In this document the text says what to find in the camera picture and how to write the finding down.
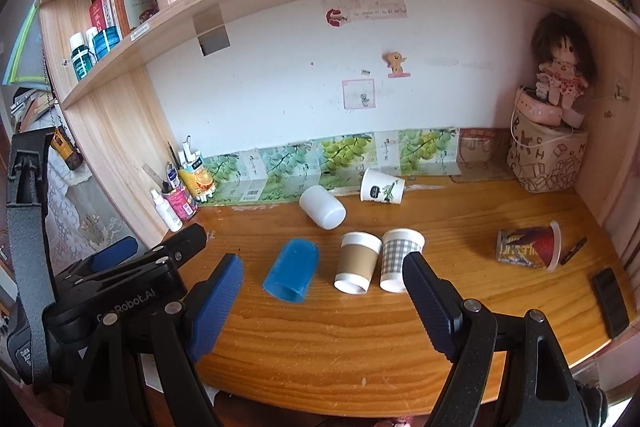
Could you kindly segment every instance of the metal screw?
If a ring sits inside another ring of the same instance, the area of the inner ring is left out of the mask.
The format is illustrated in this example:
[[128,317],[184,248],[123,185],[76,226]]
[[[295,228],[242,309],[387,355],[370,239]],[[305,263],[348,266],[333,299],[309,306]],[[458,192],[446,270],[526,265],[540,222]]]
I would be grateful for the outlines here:
[[475,299],[467,299],[465,301],[465,308],[470,312],[478,313],[480,308],[482,308],[482,304],[480,304]]
[[177,313],[180,313],[180,311],[182,311],[182,304],[177,301],[170,302],[169,304],[167,304],[167,306],[164,307],[164,312],[168,315],[175,315]]
[[102,318],[102,323],[105,326],[111,326],[114,325],[116,322],[118,321],[118,316],[111,312],[111,313],[107,313],[103,318]]
[[545,321],[545,314],[543,314],[543,312],[541,312],[540,310],[531,310],[529,312],[529,317],[531,317],[536,322],[544,322]]

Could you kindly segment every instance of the rag doll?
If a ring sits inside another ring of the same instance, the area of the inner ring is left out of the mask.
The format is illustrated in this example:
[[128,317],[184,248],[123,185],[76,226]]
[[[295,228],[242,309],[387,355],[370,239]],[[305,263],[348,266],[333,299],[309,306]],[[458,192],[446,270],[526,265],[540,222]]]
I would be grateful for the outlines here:
[[562,109],[571,109],[595,76],[593,53],[584,32],[573,20],[551,13],[531,39],[540,73],[536,95]]

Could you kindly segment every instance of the brown cup sleeve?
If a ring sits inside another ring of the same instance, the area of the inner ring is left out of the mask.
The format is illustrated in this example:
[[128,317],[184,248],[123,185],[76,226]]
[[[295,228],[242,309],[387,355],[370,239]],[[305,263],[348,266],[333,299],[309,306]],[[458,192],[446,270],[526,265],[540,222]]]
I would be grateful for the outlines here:
[[336,273],[354,273],[370,281],[377,262],[378,253],[374,250],[363,245],[344,245]]

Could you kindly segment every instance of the plaid paper cup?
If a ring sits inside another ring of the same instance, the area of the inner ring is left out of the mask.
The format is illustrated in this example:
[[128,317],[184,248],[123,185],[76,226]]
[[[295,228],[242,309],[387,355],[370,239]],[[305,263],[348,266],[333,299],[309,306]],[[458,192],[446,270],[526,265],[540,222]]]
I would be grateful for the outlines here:
[[411,252],[422,253],[424,236],[411,229],[394,229],[383,235],[382,243],[380,287],[387,292],[402,293],[406,291],[402,281],[402,261]]

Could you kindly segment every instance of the hanging keychain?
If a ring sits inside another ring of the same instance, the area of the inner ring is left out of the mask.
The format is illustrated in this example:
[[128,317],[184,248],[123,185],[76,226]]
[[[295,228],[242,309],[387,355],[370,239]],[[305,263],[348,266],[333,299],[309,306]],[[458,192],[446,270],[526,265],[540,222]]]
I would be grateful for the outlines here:
[[47,87],[49,87],[49,90],[47,91],[47,102],[49,103],[50,107],[49,112],[51,115],[51,125],[56,128],[53,138],[51,139],[51,147],[56,152],[58,152],[58,154],[60,154],[60,157],[65,161],[65,164],[69,168],[69,170],[75,171],[79,166],[82,165],[84,158],[82,158],[81,152],[77,147],[73,145],[71,140],[69,140],[68,136],[66,135],[65,127],[62,123],[60,114],[58,114],[58,121],[60,122],[60,125],[56,125],[56,121],[53,118],[53,112],[57,111],[57,101],[52,101],[51,99],[52,87],[51,83],[49,82],[49,71],[47,71],[47,61],[44,57],[44,50],[42,52],[42,65],[44,68],[44,79]]

